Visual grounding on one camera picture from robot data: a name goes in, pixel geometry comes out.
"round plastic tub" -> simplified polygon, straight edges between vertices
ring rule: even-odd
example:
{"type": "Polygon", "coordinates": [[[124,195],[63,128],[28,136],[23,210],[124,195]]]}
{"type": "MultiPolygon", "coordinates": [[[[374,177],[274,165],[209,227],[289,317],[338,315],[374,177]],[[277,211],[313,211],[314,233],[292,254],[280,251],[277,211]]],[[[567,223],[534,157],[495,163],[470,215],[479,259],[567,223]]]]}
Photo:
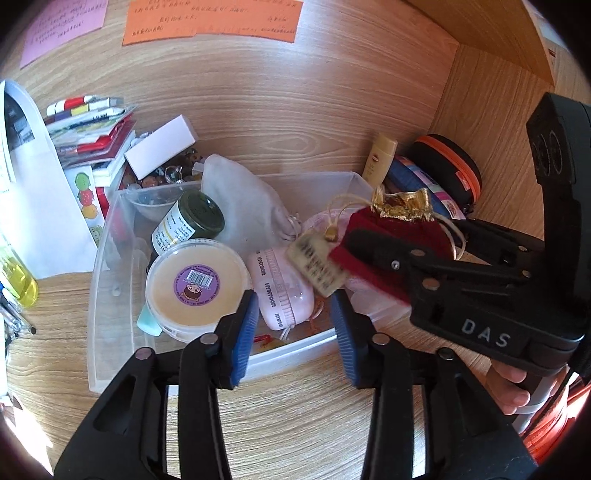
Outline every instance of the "round plastic tub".
{"type": "Polygon", "coordinates": [[[181,342],[215,330],[236,312],[251,278],[240,256],[215,240],[199,238],[169,248],[146,280],[145,298],[162,329],[181,342]]]}

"yellow liquid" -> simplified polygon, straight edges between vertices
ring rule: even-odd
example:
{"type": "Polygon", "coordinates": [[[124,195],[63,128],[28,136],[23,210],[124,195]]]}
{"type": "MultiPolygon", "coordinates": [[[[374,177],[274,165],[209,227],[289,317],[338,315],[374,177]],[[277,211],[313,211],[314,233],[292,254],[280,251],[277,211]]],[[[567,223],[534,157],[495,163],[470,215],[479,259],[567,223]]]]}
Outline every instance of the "yellow liquid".
{"type": "Polygon", "coordinates": [[[2,265],[2,284],[10,290],[23,307],[32,307],[39,296],[39,287],[33,276],[14,258],[5,258],[2,265]]]}

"pink sticky note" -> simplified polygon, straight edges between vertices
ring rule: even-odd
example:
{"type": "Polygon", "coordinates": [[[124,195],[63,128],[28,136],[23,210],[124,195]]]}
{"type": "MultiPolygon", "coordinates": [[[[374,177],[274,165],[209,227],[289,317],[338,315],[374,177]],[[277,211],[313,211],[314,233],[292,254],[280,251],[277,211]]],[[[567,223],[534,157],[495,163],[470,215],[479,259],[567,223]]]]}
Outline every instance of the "pink sticky note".
{"type": "Polygon", "coordinates": [[[105,23],[109,0],[53,0],[27,31],[21,68],[105,23]]]}

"red velvet pouch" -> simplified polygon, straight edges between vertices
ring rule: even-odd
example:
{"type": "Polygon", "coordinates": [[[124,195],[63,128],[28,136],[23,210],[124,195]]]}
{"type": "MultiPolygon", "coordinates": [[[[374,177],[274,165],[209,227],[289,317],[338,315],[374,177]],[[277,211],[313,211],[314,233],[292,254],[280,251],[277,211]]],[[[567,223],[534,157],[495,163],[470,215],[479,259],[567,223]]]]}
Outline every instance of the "red velvet pouch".
{"type": "MultiPolygon", "coordinates": [[[[350,231],[358,228],[400,238],[418,247],[428,248],[442,258],[453,258],[449,238],[437,221],[380,218],[379,214],[373,213],[371,208],[367,207],[351,216],[345,238],[350,231]]],[[[344,241],[330,253],[329,258],[351,274],[357,275],[376,288],[409,303],[404,277],[400,272],[385,271],[363,263],[345,248],[344,241]]]]}

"finger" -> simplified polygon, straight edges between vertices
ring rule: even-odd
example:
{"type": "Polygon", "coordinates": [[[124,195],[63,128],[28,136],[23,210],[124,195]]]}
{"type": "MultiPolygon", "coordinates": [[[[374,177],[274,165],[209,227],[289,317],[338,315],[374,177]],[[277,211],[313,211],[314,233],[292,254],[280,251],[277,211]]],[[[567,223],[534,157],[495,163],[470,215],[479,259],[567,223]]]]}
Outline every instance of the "finger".
{"type": "Polygon", "coordinates": [[[499,406],[523,407],[530,402],[528,391],[503,378],[494,368],[486,373],[486,385],[499,406]]]}
{"type": "Polygon", "coordinates": [[[512,405],[505,405],[504,403],[500,402],[496,397],[495,394],[491,391],[491,388],[488,384],[485,385],[486,390],[488,391],[488,393],[491,395],[492,399],[495,401],[495,403],[498,405],[498,407],[501,409],[501,411],[504,413],[504,415],[513,415],[517,408],[512,406],[512,405]]]}
{"type": "Polygon", "coordinates": [[[527,372],[519,368],[503,364],[501,362],[498,362],[497,360],[491,360],[491,365],[492,368],[494,368],[500,376],[506,378],[507,380],[513,383],[523,382],[523,380],[525,380],[525,377],[527,376],[527,372]]]}

